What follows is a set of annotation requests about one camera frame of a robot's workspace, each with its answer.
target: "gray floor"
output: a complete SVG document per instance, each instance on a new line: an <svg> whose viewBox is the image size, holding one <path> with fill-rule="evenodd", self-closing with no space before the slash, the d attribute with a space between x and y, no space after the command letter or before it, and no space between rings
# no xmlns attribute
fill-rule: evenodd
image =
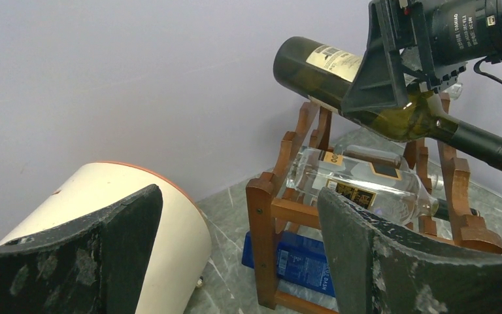
<svg viewBox="0 0 502 314"><path fill-rule="evenodd" d="M359 130L344 135L337 143L363 145L402 153L403 148L388 142L368 131ZM431 173L441 173L436 165L430 165ZM186 309L187 314L201 313L295 313L278 306L276 311L261 307L257 303L253 270L241 265L245 233L249 230L245 199L247 181L215 194L198 205L203 210L212 237L212 256L203 277L205 285L197 289ZM434 196L445 198L443 191ZM502 237L502 198L471 184L469 190L471 207L478 209L486 219L490 230ZM448 222L438 221L439 235L451 237ZM321 239L318 230L302 228L300 234ZM316 302L331 309L337 309L335 299L323 294L281 282L280 289Z"/></svg>

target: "black cable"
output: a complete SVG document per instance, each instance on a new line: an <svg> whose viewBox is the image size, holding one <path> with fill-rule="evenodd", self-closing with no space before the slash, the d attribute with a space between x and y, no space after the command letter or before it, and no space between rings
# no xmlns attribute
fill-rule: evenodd
<svg viewBox="0 0 502 314"><path fill-rule="evenodd" d="M488 77L488 78L502 84L502 80L500 78L497 78L489 73L486 73L486 72L483 72L482 70L480 70L480 64L482 64L482 62L484 62L484 61L487 61L487 59L486 58L480 59L475 63L475 66L474 66L475 73L477 73L479 75L483 75L485 77Z"/></svg>

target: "white bucket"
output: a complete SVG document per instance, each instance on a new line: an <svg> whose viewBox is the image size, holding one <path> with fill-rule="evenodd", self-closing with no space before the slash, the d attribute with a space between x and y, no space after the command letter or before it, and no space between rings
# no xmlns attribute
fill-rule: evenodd
<svg viewBox="0 0 502 314"><path fill-rule="evenodd" d="M165 177L117 162L82 166L0 241L53 228L156 184L163 209L136 314L183 313L210 257L207 225L194 202Z"/></svg>

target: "vodka bottle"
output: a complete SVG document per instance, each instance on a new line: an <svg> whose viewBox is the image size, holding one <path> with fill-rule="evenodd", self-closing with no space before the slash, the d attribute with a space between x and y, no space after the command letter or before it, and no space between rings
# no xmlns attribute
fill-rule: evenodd
<svg viewBox="0 0 502 314"><path fill-rule="evenodd" d="M412 172L315 148L301 148L286 185L312 196L326 186L398 224L420 215L432 216L438 209L437 200Z"/></svg>
<svg viewBox="0 0 502 314"><path fill-rule="evenodd" d="M365 160L367 162L378 162L384 165L398 168L401 171L413 171L409 168L409 164L403 155L385 150L379 150L359 145L336 145L334 147L335 154L355 159ZM443 177L436 173L428 173L428 179L432 182L432 190L443 189Z"/></svg>

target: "bottle label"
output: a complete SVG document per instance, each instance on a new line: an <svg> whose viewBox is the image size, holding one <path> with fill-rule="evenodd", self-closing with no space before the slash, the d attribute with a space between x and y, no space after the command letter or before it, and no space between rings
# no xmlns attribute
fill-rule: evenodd
<svg viewBox="0 0 502 314"><path fill-rule="evenodd" d="M381 177L390 178L393 180L401 180L401 171L396 168L384 164L370 163L371 169L375 175Z"/></svg>
<svg viewBox="0 0 502 314"><path fill-rule="evenodd" d="M362 61L362 56L355 56L328 45L318 47L307 58L307 63L337 75L348 82L353 82Z"/></svg>
<svg viewBox="0 0 502 314"><path fill-rule="evenodd" d="M327 162L337 166L341 166L343 163L343 155L334 154L333 152L322 151L318 159L321 162Z"/></svg>
<svg viewBox="0 0 502 314"><path fill-rule="evenodd" d="M376 197L374 192L331 179L328 179L326 186L364 209L368 209Z"/></svg>

